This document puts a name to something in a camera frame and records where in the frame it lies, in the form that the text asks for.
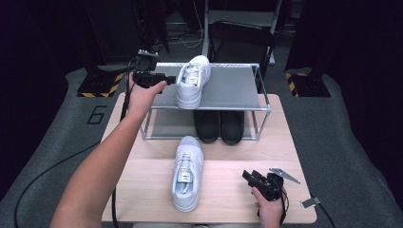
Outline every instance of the gray shelf panel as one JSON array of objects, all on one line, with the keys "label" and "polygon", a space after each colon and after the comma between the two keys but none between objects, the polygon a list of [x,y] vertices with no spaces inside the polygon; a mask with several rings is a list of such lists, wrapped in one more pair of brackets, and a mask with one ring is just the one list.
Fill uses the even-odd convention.
[{"label": "gray shelf panel", "polygon": [[[178,76],[183,63],[158,63],[155,72]],[[198,110],[266,110],[259,104],[253,64],[211,64],[211,76],[204,85]],[[176,85],[156,96],[151,108],[178,108]]]}]

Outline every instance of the white shoe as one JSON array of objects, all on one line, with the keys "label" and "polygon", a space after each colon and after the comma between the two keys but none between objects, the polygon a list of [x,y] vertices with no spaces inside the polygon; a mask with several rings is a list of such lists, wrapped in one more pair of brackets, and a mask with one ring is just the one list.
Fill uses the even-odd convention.
[{"label": "white shoe", "polygon": [[202,87],[210,79],[210,61],[198,55],[185,64],[177,78],[177,104],[182,109],[197,108],[202,99]]},{"label": "white shoe", "polygon": [[204,157],[198,141],[185,136],[179,143],[172,181],[175,207],[182,212],[193,211],[199,202]]}]

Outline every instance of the forearm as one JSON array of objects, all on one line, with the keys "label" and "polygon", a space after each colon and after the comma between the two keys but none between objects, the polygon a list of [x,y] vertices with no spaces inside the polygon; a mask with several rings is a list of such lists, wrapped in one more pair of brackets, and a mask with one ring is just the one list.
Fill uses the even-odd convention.
[{"label": "forearm", "polygon": [[98,217],[122,175],[143,117],[125,117],[83,161],[71,177],[55,213],[59,216]]}]

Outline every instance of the black slipper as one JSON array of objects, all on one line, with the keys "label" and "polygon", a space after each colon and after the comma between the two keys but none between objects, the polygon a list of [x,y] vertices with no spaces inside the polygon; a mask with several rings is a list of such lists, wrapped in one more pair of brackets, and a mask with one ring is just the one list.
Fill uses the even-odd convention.
[{"label": "black slipper", "polygon": [[196,133],[201,141],[205,143],[212,143],[219,138],[219,111],[194,110],[193,117],[195,120]]},{"label": "black slipper", "polygon": [[221,138],[229,144],[239,143],[243,137],[245,114],[243,111],[221,111]]}]

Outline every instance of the table surface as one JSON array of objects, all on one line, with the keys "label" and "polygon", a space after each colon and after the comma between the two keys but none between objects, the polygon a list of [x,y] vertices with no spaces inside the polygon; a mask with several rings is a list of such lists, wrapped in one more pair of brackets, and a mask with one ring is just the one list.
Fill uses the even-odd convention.
[{"label": "table surface", "polygon": [[[117,185],[118,221],[258,223],[256,200],[242,172],[257,170],[265,175],[269,168],[281,168],[300,181],[297,184],[284,180],[289,198],[284,223],[315,222],[315,208],[300,205],[310,194],[279,97],[273,94],[268,97],[272,112],[258,141],[242,140],[232,146],[220,139],[211,144],[201,142],[204,154],[201,194],[197,208],[189,213],[178,211],[171,195],[179,140],[143,140],[139,132]],[[259,99],[264,104],[262,95]],[[123,100],[121,94],[103,139],[118,124]],[[257,117],[262,120],[264,113],[258,113]],[[104,221],[112,220],[110,202],[109,199]]]}]

